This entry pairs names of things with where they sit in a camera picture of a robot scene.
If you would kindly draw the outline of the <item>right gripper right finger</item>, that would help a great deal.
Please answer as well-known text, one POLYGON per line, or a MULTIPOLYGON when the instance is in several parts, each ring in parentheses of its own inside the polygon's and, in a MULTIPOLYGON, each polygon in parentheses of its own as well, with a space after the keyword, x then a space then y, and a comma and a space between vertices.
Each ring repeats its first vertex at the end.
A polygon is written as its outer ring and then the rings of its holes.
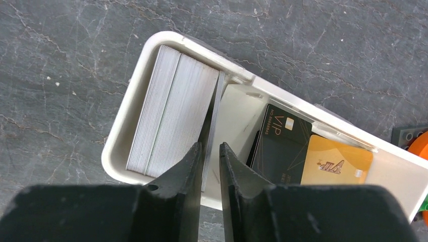
POLYGON ((395 197, 373 185, 274 185, 220 145, 226 241, 417 241, 395 197))

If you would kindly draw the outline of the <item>white rectangular tray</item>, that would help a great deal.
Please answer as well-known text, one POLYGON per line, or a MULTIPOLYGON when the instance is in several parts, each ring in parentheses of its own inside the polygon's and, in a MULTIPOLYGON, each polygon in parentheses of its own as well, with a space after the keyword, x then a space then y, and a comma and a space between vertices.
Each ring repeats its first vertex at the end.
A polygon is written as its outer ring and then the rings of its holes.
POLYGON ((101 154, 105 172, 127 184, 146 184, 150 176, 126 169, 140 111, 158 48, 167 45, 208 66, 224 71, 228 87, 220 105, 212 157, 204 168, 205 189, 201 204, 222 208, 219 144, 227 142, 240 160, 248 157, 255 133, 259 130, 265 106, 272 103, 312 123, 318 135, 370 150, 373 163, 366 183, 387 189, 412 220, 427 196, 427 161, 388 143, 337 116, 319 105, 281 89, 228 59, 204 42, 173 31, 153 34, 145 42, 130 84, 101 154))

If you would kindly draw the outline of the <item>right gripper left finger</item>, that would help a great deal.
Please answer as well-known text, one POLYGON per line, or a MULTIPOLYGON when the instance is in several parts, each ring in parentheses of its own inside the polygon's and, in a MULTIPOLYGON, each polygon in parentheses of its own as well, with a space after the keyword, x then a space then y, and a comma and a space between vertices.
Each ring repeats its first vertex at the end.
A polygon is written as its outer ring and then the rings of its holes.
POLYGON ((1 241, 197 241, 202 146, 146 185, 36 185, 1 217, 1 241))

